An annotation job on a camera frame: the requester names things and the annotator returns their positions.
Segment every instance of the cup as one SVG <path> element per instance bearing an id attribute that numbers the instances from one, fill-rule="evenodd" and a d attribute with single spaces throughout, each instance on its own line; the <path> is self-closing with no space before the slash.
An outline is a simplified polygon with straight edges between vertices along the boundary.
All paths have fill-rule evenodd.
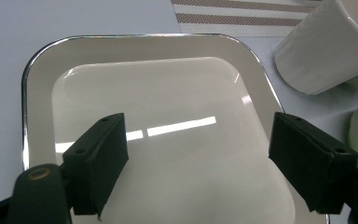
<path id="1" fill-rule="evenodd" d="M 358 0 L 324 0 L 276 48 L 282 78 L 318 94 L 358 76 Z"/>

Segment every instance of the striped cloth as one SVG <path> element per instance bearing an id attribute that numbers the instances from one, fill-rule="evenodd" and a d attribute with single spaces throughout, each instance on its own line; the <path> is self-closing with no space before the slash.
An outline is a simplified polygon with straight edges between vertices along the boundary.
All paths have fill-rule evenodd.
<path id="1" fill-rule="evenodd" d="M 172 0 L 182 33 L 287 36 L 318 5 L 307 0 Z"/>

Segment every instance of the white plate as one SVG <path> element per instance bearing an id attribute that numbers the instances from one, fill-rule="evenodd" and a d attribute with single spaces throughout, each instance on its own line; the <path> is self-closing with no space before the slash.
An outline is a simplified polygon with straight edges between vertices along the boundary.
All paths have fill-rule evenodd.
<path id="1" fill-rule="evenodd" d="M 23 84 L 25 166 L 60 163 L 96 120 L 125 113 L 130 160 L 103 223 L 326 222 L 268 159 L 281 108 L 235 39 L 72 37 L 37 53 Z"/>

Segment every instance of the square plate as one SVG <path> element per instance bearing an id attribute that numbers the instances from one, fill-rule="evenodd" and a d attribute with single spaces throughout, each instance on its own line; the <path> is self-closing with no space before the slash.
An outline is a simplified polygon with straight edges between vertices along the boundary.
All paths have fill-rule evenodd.
<path id="1" fill-rule="evenodd" d="M 125 113 L 130 160 L 104 223 L 326 222 L 268 159 L 282 109 L 260 62 L 231 37 L 66 38 L 29 62 L 23 102 L 25 167 L 60 163 L 96 120 Z"/>

